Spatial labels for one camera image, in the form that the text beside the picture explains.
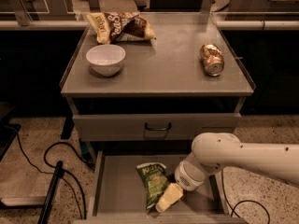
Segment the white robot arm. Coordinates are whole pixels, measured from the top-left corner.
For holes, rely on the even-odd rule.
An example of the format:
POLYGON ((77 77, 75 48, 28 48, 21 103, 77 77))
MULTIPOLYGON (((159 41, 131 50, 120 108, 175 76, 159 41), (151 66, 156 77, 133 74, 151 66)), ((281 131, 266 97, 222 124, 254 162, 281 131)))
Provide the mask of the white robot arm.
POLYGON ((155 208, 162 213, 184 191, 194 191, 225 167, 238 167, 291 186, 299 186, 299 146, 295 144, 242 143, 232 133, 201 133, 192 140, 191 153, 182 160, 174 184, 155 208))

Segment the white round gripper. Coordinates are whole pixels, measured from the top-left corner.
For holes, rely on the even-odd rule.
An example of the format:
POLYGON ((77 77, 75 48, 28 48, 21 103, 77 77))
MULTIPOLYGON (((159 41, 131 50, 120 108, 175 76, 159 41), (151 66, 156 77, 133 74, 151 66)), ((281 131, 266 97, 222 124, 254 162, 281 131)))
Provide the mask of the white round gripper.
POLYGON ((168 185, 164 194, 156 203, 155 208, 159 213, 164 212, 183 196, 183 189, 194 191, 204 181, 214 174, 214 168, 199 162, 193 154, 181 161, 174 173, 177 183, 168 185))

